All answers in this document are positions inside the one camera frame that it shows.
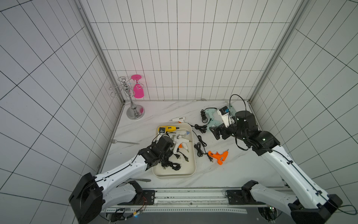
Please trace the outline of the cream plastic storage tray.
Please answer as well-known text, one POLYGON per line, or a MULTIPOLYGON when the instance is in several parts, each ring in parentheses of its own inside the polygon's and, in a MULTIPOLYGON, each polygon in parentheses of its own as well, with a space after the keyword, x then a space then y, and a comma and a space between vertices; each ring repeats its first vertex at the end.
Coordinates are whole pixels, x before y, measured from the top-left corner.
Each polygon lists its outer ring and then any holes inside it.
POLYGON ((176 130, 171 133, 158 133, 158 128, 161 126, 175 126, 179 127, 179 130, 184 129, 190 131, 190 135, 182 136, 190 140, 187 143, 189 152, 187 152, 181 145, 178 148, 177 154, 174 154, 168 158, 163 159, 162 162, 159 163, 158 166, 153 168, 153 174, 158 178, 175 178, 175 177, 189 177, 192 176, 196 172, 196 159, 195 159, 195 149, 194 149, 194 134, 192 131, 192 127, 187 123, 164 123, 160 124, 156 128, 156 141, 159 140, 160 137, 165 136, 169 137, 173 140, 173 137, 178 136, 176 130))

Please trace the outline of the white mini glue gun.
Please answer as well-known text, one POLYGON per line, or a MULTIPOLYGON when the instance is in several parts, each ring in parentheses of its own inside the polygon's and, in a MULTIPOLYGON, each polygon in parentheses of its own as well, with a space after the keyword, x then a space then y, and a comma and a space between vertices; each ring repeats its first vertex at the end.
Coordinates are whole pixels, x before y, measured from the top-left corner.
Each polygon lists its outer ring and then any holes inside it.
POLYGON ((175 143, 174 148, 173 148, 173 153, 177 154, 178 148, 180 148, 180 145, 187 151, 189 152, 187 143, 190 142, 190 140, 183 138, 181 135, 178 135, 176 137, 173 137, 173 142, 175 143))

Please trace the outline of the yellow glue gun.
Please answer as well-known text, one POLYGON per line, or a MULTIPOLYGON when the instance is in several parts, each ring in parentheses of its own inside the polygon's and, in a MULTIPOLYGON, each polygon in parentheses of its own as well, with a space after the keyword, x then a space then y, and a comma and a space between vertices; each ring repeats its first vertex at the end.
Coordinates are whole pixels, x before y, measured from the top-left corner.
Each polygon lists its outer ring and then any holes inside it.
POLYGON ((158 133, 171 133, 171 132, 175 132, 176 130, 179 130, 179 127, 175 127, 175 126, 161 126, 158 128, 158 133))

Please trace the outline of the large white glue gun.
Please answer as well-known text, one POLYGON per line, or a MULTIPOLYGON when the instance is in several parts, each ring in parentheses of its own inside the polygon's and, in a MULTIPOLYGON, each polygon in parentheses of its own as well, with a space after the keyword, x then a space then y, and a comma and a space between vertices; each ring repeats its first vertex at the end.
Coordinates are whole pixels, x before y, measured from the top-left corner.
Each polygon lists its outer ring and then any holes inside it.
POLYGON ((184 129, 178 130, 177 133, 178 133, 178 135, 180 135, 180 136, 190 135, 190 131, 187 131, 187 130, 184 130, 184 129))

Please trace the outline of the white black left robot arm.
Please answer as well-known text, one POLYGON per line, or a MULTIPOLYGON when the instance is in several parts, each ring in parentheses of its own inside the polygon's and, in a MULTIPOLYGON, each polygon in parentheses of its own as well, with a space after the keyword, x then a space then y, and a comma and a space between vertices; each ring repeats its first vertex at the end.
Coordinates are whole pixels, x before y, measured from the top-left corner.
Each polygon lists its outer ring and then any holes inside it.
POLYGON ((173 146, 173 140, 164 135, 126 163, 104 173, 82 176, 69 197, 78 223, 87 224, 114 205, 140 200, 142 188, 133 177, 158 165, 173 146))

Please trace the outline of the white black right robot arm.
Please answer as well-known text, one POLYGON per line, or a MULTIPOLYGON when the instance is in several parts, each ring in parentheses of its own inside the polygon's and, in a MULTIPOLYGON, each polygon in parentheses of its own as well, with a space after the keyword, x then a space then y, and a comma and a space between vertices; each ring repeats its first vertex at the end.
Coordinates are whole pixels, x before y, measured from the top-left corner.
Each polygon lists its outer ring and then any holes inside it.
POLYGON ((324 224, 342 206, 342 199, 319 187, 291 159, 277 138, 268 131, 260 131, 254 114, 239 111, 231 116, 228 107, 217 110, 223 123, 210 127, 217 140, 234 137, 241 140, 258 156, 269 163, 294 192, 293 195, 267 188, 251 180, 237 196, 245 204, 264 203, 291 216, 297 224, 324 224))

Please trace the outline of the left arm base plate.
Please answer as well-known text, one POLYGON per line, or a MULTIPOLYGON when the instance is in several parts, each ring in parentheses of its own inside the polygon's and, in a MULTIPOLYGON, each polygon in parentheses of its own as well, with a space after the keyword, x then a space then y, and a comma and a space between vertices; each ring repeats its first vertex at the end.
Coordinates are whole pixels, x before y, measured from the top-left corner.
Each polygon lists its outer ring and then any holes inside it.
POLYGON ((121 203, 121 205, 154 205, 155 193, 155 190, 143 190, 137 193, 130 202, 121 203))

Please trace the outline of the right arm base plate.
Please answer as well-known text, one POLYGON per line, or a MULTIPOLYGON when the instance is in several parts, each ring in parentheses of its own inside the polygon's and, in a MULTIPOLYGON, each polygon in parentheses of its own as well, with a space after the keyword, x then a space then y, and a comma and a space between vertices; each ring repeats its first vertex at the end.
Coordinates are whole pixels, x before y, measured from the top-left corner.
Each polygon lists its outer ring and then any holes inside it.
POLYGON ((247 190, 227 190, 225 196, 230 205, 264 205, 264 203, 256 201, 247 190))

